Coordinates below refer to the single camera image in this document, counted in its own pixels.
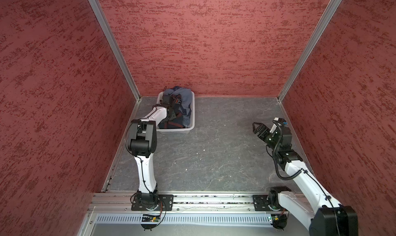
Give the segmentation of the navy tank top red trim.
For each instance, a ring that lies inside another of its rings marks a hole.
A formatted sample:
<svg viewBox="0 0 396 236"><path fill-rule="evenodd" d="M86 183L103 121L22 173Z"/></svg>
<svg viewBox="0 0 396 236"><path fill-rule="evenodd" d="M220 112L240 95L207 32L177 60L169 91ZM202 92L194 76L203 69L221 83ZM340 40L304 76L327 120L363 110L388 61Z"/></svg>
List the navy tank top red trim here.
<svg viewBox="0 0 396 236"><path fill-rule="evenodd" d="M167 112L167 116L165 119L163 119L158 127L160 129L177 129L177 128L185 128L183 125L183 120L184 120L184 115L181 110L181 96L180 95L175 95L177 100L176 100L176 105L178 107L178 110L174 110L172 112Z"/></svg>

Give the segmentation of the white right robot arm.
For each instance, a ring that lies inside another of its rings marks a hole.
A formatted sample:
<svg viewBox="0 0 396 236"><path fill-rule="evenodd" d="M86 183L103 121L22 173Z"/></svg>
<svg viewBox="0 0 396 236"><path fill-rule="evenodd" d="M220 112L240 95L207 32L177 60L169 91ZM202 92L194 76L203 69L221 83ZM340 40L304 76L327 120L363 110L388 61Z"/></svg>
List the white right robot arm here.
<svg viewBox="0 0 396 236"><path fill-rule="evenodd" d="M276 117L271 128L254 122L253 133L266 144L275 173L283 181L294 181L304 194L305 204L288 187L272 187L268 195L255 195L256 211L271 210L272 226L283 230L292 214L311 236L356 236L358 216L344 206L314 177L301 156L292 148L292 133L283 118Z"/></svg>

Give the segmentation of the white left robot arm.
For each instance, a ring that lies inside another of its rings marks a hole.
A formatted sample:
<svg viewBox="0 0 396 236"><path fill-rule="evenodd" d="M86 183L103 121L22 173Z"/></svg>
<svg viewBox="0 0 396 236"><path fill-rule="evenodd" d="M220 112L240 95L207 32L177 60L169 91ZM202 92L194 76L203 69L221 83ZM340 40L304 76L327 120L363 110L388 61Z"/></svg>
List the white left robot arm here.
<svg viewBox="0 0 396 236"><path fill-rule="evenodd" d="M132 120L125 139L128 153L134 156L138 168L139 188L135 195L147 210L154 210L159 196L154 176L153 156L157 148L157 126L174 115L174 98L163 95L146 116Z"/></svg>

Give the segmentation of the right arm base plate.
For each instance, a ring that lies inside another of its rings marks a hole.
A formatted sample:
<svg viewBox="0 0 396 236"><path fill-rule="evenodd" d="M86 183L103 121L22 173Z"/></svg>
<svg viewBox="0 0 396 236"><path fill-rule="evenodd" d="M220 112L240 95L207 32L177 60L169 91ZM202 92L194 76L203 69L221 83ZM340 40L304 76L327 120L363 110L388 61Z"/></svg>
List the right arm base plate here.
<svg viewBox="0 0 396 236"><path fill-rule="evenodd" d="M283 210L292 211L295 204L286 199L284 193L270 193L268 195L253 195L253 206L256 212L280 213Z"/></svg>

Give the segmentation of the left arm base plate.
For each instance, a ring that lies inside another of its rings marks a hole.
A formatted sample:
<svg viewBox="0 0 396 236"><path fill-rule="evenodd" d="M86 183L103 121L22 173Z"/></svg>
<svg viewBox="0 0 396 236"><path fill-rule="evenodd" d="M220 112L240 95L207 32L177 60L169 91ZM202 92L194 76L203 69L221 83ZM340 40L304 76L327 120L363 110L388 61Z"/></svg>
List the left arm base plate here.
<svg viewBox="0 0 396 236"><path fill-rule="evenodd" d="M137 193L131 198L132 211L171 211L174 195Z"/></svg>

